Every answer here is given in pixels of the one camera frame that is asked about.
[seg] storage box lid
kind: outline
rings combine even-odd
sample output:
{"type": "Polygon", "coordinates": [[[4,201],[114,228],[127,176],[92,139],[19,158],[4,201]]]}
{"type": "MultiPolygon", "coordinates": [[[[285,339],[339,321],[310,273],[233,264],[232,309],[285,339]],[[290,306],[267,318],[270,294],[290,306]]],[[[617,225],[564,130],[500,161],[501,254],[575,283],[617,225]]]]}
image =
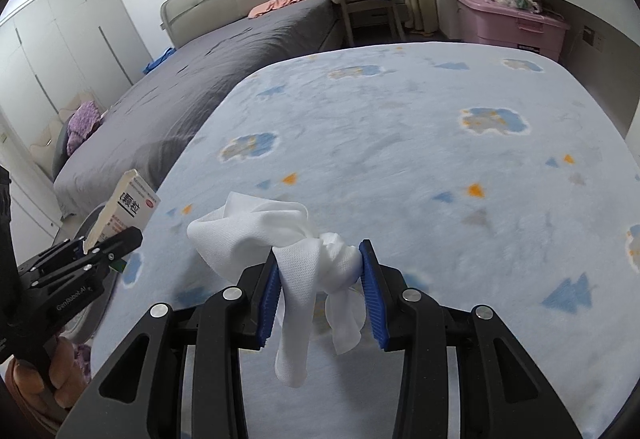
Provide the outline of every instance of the storage box lid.
{"type": "Polygon", "coordinates": [[[501,14],[505,16],[511,16],[514,18],[521,18],[523,20],[529,20],[532,22],[540,22],[546,25],[552,25],[562,29],[569,29],[571,26],[558,18],[553,18],[544,14],[535,14],[528,11],[522,11],[520,9],[514,9],[507,5],[498,4],[491,0],[458,0],[467,7],[476,11],[483,11],[485,13],[501,14]]]}

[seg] bed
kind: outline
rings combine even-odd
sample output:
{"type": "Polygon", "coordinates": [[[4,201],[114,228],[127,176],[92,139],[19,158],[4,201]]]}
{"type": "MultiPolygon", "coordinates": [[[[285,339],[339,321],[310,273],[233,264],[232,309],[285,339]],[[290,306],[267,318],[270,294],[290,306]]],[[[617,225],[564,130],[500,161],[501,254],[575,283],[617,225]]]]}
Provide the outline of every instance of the bed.
{"type": "MultiPolygon", "coordinates": [[[[226,287],[186,228],[229,191],[302,202],[321,231],[370,239],[440,304],[494,307],[586,439],[638,380],[640,172],[551,60],[428,42],[306,56],[243,80],[162,184],[95,336],[94,372],[154,303],[190,307],[226,287]]],[[[323,307],[302,388],[275,377],[278,324],[263,351],[242,354],[250,437],[392,436],[402,354],[379,351],[366,326],[335,356],[323,307]]]]}
{"type": "Polygon", "coordinates": [[[231,89],[267,65],[340,47],[331,0],[305,0],[245,18],[267,0],[168,0],[162,25],[177,52],[136,83],[54,182],[63,215],[89,214],[136,168],[157,189],[231,89]]]}

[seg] human hand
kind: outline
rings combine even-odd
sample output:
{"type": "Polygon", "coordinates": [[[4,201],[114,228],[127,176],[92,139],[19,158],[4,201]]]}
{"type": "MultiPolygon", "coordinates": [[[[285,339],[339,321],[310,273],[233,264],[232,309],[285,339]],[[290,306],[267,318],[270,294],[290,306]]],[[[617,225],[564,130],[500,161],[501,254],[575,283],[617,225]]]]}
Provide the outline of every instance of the human hand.
{"type": "MultiPolygon", "coordinates": [[[[58,346],[51,359],[49,378],[56,392],[54,399],[62,408],[71,408],[86,388],[82,370],[74,361],[74,347],[66,338],[58,338],[58,346]]],[[[14,383],[24,400],[40,414],[47,415],[49,406],[42,397],[44,381],[35,369],[16,362],[14,383]]]]}

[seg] white cloth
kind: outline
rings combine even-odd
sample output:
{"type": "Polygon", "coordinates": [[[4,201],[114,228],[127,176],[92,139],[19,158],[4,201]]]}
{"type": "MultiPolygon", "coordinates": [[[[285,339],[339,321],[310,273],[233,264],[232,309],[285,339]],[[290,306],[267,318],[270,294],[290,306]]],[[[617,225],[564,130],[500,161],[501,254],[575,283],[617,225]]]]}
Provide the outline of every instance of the white cloth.
{"type": "Polygon", "coordinates": [[[325,314],[336,353],[360,342],[364,298],[350,287],[362,272],[362,256],[338,234],[319,233],[302,204],[231,192],[224,206],[189,224],[187,235],[207,264],[233,283],[245,268],[264,263],[273,247],[284,292],[275,370],[286,385],[300,387],[306,379],[318,290],[328,294],[325,314]]]}

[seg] silver screw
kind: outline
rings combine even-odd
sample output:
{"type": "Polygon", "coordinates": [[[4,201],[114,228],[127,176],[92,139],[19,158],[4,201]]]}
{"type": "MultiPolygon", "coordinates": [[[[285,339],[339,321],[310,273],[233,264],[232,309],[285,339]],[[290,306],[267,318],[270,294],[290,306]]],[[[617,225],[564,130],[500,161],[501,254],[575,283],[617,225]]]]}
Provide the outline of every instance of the silver screw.
{"type": "Polygon", "coordinates": [[[420,294],[420,291],[416,289],[405,289],[404,291],[402,291],[402,298],[404,298],[408,302],[417,302],[420,301],[422,295],[420,294]]]}
{"type": "Polygon", "coordinates": [[[151,307],[151,310],[149,312],[151,313],[151,316],[153,316],[153,318],[162,318],[169,312],[169,307],[167,307],[165,304],[156,304],[151,307]]]}
{"type": "Polygon", "coordinates": [[[491,307],[479,305],[476,307],[476,316],[481,320],[490,320],[494,317],[494,312],[491,310],[491,307]]]}
{"type": "Polygon", "coordinates": [[[242,289],[239,287],[228,287],[224,290],[222,297],[225,300],[238,300],[242,296],[242,289]]]}

